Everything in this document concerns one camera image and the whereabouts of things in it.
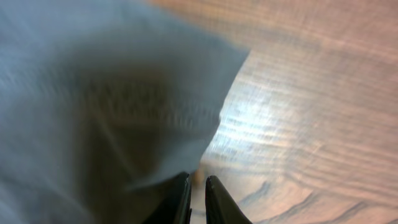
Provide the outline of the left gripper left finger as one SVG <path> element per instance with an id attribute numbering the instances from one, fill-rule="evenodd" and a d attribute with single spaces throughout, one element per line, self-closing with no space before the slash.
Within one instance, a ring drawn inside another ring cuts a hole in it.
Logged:
<path id="1" fill-rule="evenodd" d="M 192 209 L 192 180 L 189 173 L 182 172 L 176 176 L 168 196 L 143 224 L 189 224 Z"/>

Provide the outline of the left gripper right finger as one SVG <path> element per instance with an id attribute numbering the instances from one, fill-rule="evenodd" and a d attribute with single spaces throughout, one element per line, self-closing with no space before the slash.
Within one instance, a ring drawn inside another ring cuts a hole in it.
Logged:
<path id="1" fill-rule="evenodd" d="M 207 224 L 252 224 L 215 175 L 206 180 L 205 207 Z"/>

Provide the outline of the grey shorts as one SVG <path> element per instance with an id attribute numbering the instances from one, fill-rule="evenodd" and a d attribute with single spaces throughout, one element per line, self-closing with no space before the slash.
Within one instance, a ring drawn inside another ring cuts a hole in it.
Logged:
<path id="1" fill-rule="evenodd" d="M 2 1 L 1 222 L 143 222 L 248 53 L 141 1 Z"/>

